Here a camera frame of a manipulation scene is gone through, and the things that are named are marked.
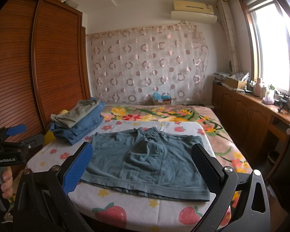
circle patterned curtain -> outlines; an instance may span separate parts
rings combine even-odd
[[[177,101],[198,101],[208,47],[197,26],[150,26],[88,37],[91,87],[100,100],[152,104],[157,91]]]

pink bottle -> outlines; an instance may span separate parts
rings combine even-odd
[[[257,78],[257,83],[254,85],[254,95],[257,97],[260,97],[260,93],[261,93],[261,85],[262,82],[262,78]]]

air conditioner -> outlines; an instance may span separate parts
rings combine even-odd
[[[214,15],[212,5],[191,2],[191,1],[173,1],[174,11],[171,12],[173,20],[183,20],[191,22],[202,22],[214,24],[217,16]]]

hand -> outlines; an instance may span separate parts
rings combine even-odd
[[[2,190],[2,197],[4,199],[9,199],[13,195],[13,189],[12,189],[12,170],[11,167],[7,167],[7,169],[2,173],[2,179],[4,183],[1,185]]]

sliding wardrobe door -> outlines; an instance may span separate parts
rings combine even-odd
[[[0,128],[25,124],[18,141],[43,132],[32,85],[30,48],[37,0],[8,0],[0,11]]]
[[[81,69],[82,13],[40,0],[32,38],[32,71],[42,120],[85,99]]]

